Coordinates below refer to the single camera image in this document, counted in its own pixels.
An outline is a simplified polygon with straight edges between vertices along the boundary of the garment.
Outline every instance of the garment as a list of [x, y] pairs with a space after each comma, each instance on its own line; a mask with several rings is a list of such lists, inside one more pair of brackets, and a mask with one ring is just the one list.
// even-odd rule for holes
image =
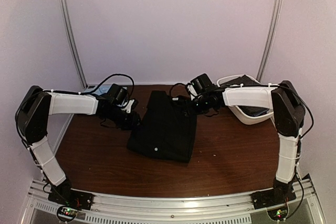
[[127, 143], [129, 150], [151, 158], [188, 163], [196, 133], [197, 115], [184, 113], [188, 99], [173, 101], [164, 91], [152, 91], [147, 111]]

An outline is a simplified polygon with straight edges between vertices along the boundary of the wood grain surface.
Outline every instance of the wood grain surface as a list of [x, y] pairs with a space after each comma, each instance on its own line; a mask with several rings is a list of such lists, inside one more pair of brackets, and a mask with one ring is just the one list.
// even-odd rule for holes
[[[136, 86], [141, 116], [152, 90]], [[179, 94], [182, 88], [173, 93]], [[73, 188], [141, 197], [214, 196], [272, 186], [279, 140], [270, 120], [244, 125], [228, 108], [212, 118], [198, 116], [190, 163], [150, 159], [126, 148], [129, 131], [100, 126], [95, 116], [75, 115], [57, 152]]]

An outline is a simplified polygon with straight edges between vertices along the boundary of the white panel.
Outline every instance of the white panel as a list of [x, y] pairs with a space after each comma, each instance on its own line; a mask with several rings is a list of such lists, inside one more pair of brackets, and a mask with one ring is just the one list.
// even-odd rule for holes
[[255, 76], [273, 3], [68, 0], [87, 81], [122, 72], [137, 84], [190, 81], [203, 72], [213, 80], [236, 73]]
[[[39, 170], [15, 130], [14, 114], [29, 87], [80, 89], [59, 0], [0, 0], [0, 223], [18, 223]], [[50, 118], [53, 146], [68, 116]]]
[[316, 125], [302, 144], [301, 170], [310, 172], [327, 223], [336, 191], [336, 0], [283, 0], [263, 82], [291, 80]]

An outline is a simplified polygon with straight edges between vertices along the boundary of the metal frame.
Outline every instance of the metal frame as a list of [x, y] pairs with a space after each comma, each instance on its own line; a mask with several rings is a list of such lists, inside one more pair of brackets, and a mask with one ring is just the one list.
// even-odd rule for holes
[[[302, 182], [305, 199], [309, 202], [315, 224], [325, 224], [321, 207], [310, 179]], [[45, 182], [33, 180], [28, 193], [27, 206], [20, 223], [28, 224], [34, 209], [55, 214], [59, 205], [48, 201], [48, 194], [43, 192]], [[301, 199], [301, 187], [293, 185], [298, 202]], [[266, 208], [255, 210], [251, 200], [253, 192], [224, 196], [195, 198], [144, 198], [126, 197], [93, 193], [90, 211], [80, 211], [77, 219], [86, 223], [132, 223], [132, 224], [168, 224], [178, 221], [181, 224], [220, 224], [225, 220], [244, 220], [236, 223], [251, 223], [250, 214], [266, 211]]]
[[66, 29], [66, 33], [68, 37], [68, 42], [69, 42], [72, 58], [75, 63], [75, 67], [76, 67], [76, 71], [77, 71], [77, 74], [80, 80], [80, 84], [82, 88], [84, 89], [88, 86], [88, 84], [86, 82], [83, 67], [80, 63], [80, 59], [78, 56], [78, 51], [77, 51], [75, 38], [74, 38], [74, 32], [72, 31], [72, 26], [70, 22], [67, 0], [60, 0], [60, 3], [61, 3], [62, 15], [64, 19], [65, 29]]
[[268, 57], [269, 57], [269, 54], [271, 52], [271, 48], [272, 48], [272, 45], [273, 45], [273, 40], [274, 40], [274, 36], [275, 36], [275, 32], [276, 32], [276, 27], [277, 27], [277, 24], [278, 24], [280, 11], [281, 11], [281, 7], [282, 7], [282, 1], [283, 0], [274, 0], [271, 24], [269, 26], [268, 35], [267, 35], [267, 39], [266, 39], [266, 44], [265, 44], [265, 48], [264, 48], [264, 53], [262, 55], [263, 57], [261, 59], [261, 63], [260, 63], [259, 71], [258, 71], [258, 75], [257, 75], [257, 80], [259, 82], [261, 81], [262, 76], [264, 75], [266, 64], [267, 64], [267, 61], [268, 61]]

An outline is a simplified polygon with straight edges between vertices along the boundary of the white basket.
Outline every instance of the white basket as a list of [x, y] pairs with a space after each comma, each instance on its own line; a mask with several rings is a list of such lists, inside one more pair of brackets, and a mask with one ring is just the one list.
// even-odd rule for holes
[[[231, 81], [233, 79], [236, 79], [238, 77], [242, 77], [244, 74], [237, 74], [234, 76], [228, 76], [228, 77], [223, 77], [217, 80], [216, 84], [217, 86], [220, 86], [221, 83], [227, 82], [227, 81]], [[260, 83], [259, 81], [257, 81], [255, 78], [253, 78], [252, 76], [248, 76], [246, 74], [247, 77], [251, 78], [252, 80]], [[247, 114], [245, 114], [240, 107], [238, 106], [229, 106], [229, 109], [234, 113], [234, 115], [244, 124], [247, 125], [252, 125], [252, 124], [256, 124], [256, 123], [261, 123], [271, 117], [273, 117], [273, 111], [269, 110], [265, 115], [260, 115], [260, 116], [249, 116]]]

